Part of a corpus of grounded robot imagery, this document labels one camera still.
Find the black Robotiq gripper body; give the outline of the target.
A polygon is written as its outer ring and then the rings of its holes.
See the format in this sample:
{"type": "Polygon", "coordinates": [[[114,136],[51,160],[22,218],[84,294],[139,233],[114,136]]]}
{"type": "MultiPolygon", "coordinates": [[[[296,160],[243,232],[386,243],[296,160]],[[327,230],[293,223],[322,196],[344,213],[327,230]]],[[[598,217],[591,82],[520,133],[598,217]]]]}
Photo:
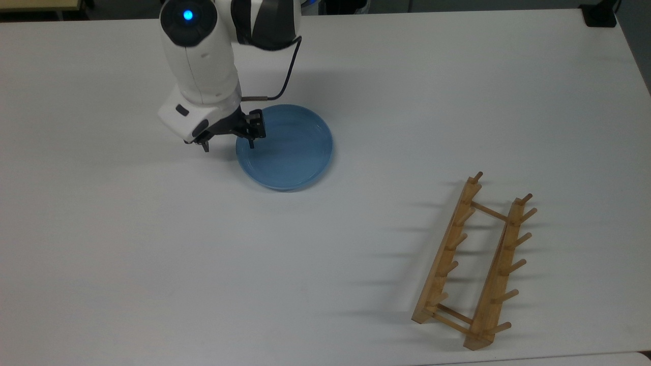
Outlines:
{"type": "Polygon", "coordinates": [[[194,128],[192,132],[193,143],[196,143],[196,137],[200,134],[210,134],[210,139],[214,135],[236,135],[241,138],[247,137],[246,118],[241,107],[231,113],[229,116],[219,120],[204,118],[194,128]]]}

